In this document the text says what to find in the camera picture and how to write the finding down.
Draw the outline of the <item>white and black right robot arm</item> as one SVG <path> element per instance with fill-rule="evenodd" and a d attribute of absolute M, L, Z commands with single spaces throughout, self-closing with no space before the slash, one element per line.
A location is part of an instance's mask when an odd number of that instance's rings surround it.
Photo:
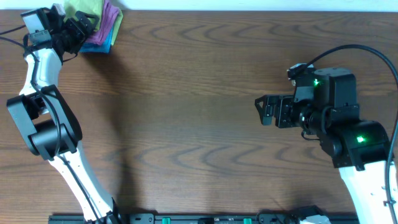
<path fill-rule="evenodd" d="M 310 67 L 292 81 L 294 94 L 255 100 L 261 123 L 316 136 L 339 170 L 359 222 L 392 223 L 384 173 L 389 138 L 380 123 L 360 118 L 355 76 L 345 68 Z"/>

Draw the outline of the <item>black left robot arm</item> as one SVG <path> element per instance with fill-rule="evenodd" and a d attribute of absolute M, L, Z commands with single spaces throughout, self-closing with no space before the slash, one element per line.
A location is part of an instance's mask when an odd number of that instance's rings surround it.
<path fill-rule="evenodd" d="M 21 17 L 29 31 L 20 44 L 28 70 L 22 90 L 7 101 L 7 109 L 29 151 L 64 178 L 83 210 L 83 223 L 123 223 L 116 202 L 85 157 L 80 124 L 58 90 L 64 54 L 77 55 L 99 19 L 81 11 L 67 18 L 60 4 Z"/>

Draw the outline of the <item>green microfiber cloth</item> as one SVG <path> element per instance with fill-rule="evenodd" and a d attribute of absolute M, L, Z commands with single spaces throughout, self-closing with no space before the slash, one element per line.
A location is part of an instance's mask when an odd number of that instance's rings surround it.
<path fill-rule="evenodd" d="M 77 11 L 98 16 L 98 23 L 95 31 L 100 28 L 101 16 L 103 13 L 103 0 L 64 0 L 66 18 L 74 17 Z"/>

